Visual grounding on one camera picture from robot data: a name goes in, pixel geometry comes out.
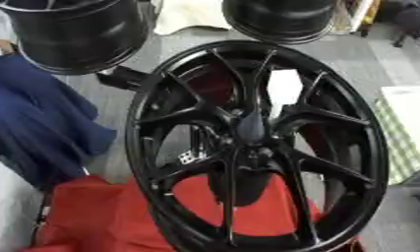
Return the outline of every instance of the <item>hanging wheel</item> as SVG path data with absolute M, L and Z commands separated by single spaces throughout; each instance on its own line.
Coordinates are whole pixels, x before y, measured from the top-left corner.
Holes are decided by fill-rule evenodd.
M 296 69 L 304 84 L 298 102 L 274 119 L 266 92 L 271 69 Z M 177 125 L 189 126 L 190 150 L 159 164 L 159 149 Z M 180 251 L 330 251 L 361 231 L 387 187 L 386 143 L 363 98 L 321 62 L 277 45 L 223 41 L 167 60 L 137 94 L 126 136 L 152 216 Z M 296 136 L 311 154 L 295 148 Z M 316 221 L 304 172 L 319 174 L 328 190 Z M 203 174 L 222 202 L 220 226 L 191 213 L 173 193 L 180 181 Z M 269 174 L 281 177 L 291 193 L 296 230 L 280 236 L 234 232 L 235 207 L 254 203 Z M 242 180 L 252 186 L 242 188 Z

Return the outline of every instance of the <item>white label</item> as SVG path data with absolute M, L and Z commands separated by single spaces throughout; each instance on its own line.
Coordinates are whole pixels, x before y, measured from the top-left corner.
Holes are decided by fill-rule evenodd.
M 295 69 L 274 70 L 270 73 L 268 94 L 272 110 L 270 119 L 278 117 L 284 105 L 295 104 L 303 91 L 303 83 Z

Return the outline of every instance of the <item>red fabric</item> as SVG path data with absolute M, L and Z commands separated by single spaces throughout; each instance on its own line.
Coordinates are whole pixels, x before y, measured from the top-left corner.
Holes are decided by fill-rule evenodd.
M 222 206 L 214 200 L 205 176 L 174 188 L 179 201 L 202 219 L 218 225 Z M 24 252 L 170 252 L 150 217 L 148 203 L 135 181 L 109 184 L 88 176 L 58 186 L 51 213 L 35 248 Z M 320 217 L 311 205 L 313 219 Z M 294 230 L 296 215 L 282 180 L 273 177 L 260 200 L 238 208 L 234 229 L 249 235 L 279 235 Z

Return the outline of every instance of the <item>center bore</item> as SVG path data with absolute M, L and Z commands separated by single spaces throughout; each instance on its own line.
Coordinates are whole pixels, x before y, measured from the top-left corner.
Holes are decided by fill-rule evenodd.
M 266 134 L 265 122 L 259 109 L 254 109 L 237 126 L 238 137 L 247 145 L 256 145 Z

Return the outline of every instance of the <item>blue cloth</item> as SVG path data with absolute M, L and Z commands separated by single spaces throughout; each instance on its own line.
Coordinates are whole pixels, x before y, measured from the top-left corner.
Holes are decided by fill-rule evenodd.
M 20 55 L 0 57 L 0 155 L 37 188 L 85 175 L 114 130 L 93 122 L 96 108 Z

